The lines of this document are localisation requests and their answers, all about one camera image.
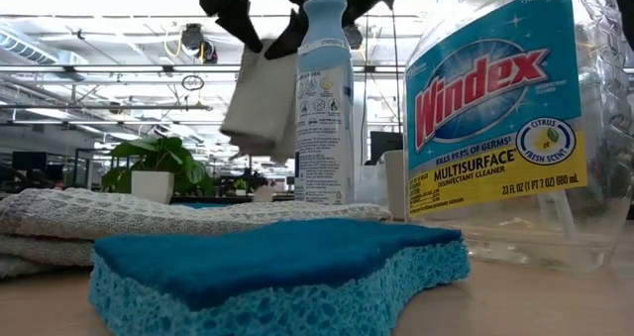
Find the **table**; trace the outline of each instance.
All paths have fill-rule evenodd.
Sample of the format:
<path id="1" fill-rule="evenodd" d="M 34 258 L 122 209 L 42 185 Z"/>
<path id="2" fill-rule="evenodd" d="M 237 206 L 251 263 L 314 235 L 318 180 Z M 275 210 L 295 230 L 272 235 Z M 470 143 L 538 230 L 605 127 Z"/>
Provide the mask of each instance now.
<path id="1" fill-rule="evenodd" d="M 634 223 L 588 274 L 473 261 L 468 280 L 426 290 L 395 336 L 634 335 Z M 109 335 L 86 301 L 88 270 L 0 281 L 0 335 Z"/>

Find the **sponge scrubbing side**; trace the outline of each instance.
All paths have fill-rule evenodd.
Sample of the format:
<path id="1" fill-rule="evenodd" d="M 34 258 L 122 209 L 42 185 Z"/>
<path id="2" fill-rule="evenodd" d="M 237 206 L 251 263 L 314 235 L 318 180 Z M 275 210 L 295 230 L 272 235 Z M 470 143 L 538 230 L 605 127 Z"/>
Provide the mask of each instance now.
<path id="1" fill-rule="evenodd" d="M 223 237 L 220 244 L 211 241 L 222 237 L 191 236 L 97 241 L 89 299 L 117 335 L 389 335 L 416 292 L 469 273 L 457 231 L 328 219 Z M 215 249 L 232 240 L 251 241 L 255 256 Z M 191 256 L 205 244 L 208 255 L 229 258 Z M 165 255 L 167 248 L 180 254 Z"/>

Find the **warning icon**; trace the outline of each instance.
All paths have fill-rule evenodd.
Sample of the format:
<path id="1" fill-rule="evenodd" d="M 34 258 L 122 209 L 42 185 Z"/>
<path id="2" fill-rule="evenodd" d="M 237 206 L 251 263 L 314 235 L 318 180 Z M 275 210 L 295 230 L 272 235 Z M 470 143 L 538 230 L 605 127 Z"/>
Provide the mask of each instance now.
<path id="1" fill-rule="evenodd" d="M 331 99 L 328 106 L 330 107 L 330 110 L 333 112 L 337 112 L 339 110 L 339 102 L 336 99 Z"/>

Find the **windex logo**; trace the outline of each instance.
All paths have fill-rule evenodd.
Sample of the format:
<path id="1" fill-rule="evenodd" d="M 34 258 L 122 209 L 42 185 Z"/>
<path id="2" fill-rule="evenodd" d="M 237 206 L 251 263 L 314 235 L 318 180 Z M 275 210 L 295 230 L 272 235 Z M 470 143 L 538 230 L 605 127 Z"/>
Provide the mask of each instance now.
<path id="1" fill-rule="evenodd" d="M 514 45 L 505 45 L 519 51 Z M 445 76 L 438 73 L 439 68 L 447 60 L 443 61 L 432 74 L 431 81 L 415 98 L 416 151 L 419 152 L 425 143 L 433 139 L 436 132 L 446 123 L 461 114 L 476 114 L 470 109 L 489 99 L 495 99 L 505 92 L 518 90 L 513 99 L 514 103 L 519 101 L 527 85 L 548 79 L 548 75 L 540 67 L 547 53 L 546 49 L 535 50 L 496 60 L 491 60 L 491 54 L 477 56 L 473 60 L 472 68 L 451 82 L 446 82 Z M 452 56 L 457 54 L 463 53 L 458 50 Z M 504 112 L 499 112 L 497 115 L 492 114 L 490 121 L 480 116 L 472 117 L 471 120 L 477 119 L 477 131 L 481 132 L 497 123 L 499 117 L 512 108 L 511 105 L 504 105 Z M 464 137 L 452 136 L 449 139 Z"/>

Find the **plastic bottle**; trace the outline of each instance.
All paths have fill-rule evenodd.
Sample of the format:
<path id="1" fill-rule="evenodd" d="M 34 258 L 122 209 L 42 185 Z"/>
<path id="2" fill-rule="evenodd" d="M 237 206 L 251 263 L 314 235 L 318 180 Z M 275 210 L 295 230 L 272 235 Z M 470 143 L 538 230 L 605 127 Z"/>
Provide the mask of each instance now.
<path id="1" fill-rule="evenodd" d="M 615 0 L 438 0 L 405 73 L 410 219 L 475 258 L 606 263 L 631 200 L 621 39 Z"/>
<path id="2" fill-rule="evenodd" d="M 298 51 L 295 199 L 346 204 L 354 198 L 352 54 L 341 28 L 346 0 L 304 3 L 308 32 Z"/>

